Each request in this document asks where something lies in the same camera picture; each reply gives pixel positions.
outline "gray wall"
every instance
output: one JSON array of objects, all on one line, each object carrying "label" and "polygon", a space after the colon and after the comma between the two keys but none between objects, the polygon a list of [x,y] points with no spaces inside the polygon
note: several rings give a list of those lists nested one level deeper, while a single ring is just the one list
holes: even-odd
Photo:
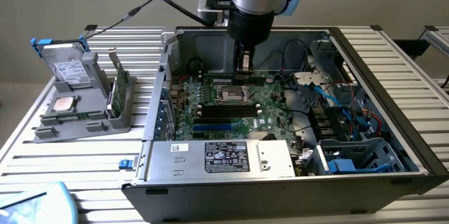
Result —
[{"label": "gray wall", "polygon": [[[0,82],[45,82],[49,71],[29,47],[29,39],[76,38],[86,24],[109,25],[145,0],[0,0]],[[174,0],[196,11],[197,0]],[[446,0],[302,0],[293,17],[278,25],[378,24],[394,38],[414,38],[422,26],[449,25]],[[128,26],[194,25],[160,0],[129,20]],[[441,56],[419,60],[433,77],[443,77]]]}]

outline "robotic arm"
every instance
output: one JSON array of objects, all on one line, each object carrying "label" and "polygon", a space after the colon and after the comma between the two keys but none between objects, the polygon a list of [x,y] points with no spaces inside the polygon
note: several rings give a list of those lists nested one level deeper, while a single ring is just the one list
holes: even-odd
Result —
[{"label": "robotic arm", "polygon": [[291,15],[299,0],[230,0],[228,7],[208,5],[210,9],[229,10],[228,31],[236,41],[234,78],[253,74],[256,46],[269,36],[275,15]]}]

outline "green circuit board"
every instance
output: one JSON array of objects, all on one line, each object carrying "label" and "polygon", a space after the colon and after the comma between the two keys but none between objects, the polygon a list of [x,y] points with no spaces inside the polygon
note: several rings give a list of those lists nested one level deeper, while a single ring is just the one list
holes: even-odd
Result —
[{"label": "green circuit board", "polygon": [[[194,78],[182,82],[182,92],[178,92],[176,107],[176,140],[196,139],[250,139],[256,132],[274,134],[275,139],[294,141],[294,133],[286,132],[277,124],[275,119],[281,122],[289,114],[274,106],[270,99],[272,90],[275,82],[265,83],[262,86],[234,86],[244,89],[245,100],[226,100],[218,98],[222,88],[233,87],[224,84],[212,84],[204,81],[201,84]],[[257,117],[230,118],[232,130],[228,131],[193,131],[193,120],[200,118],[197,115],[198,104],[206,105],[250,105],[260,104],[261,114]],[[194,138],[194,133],[204,134],[204,137]]]}]

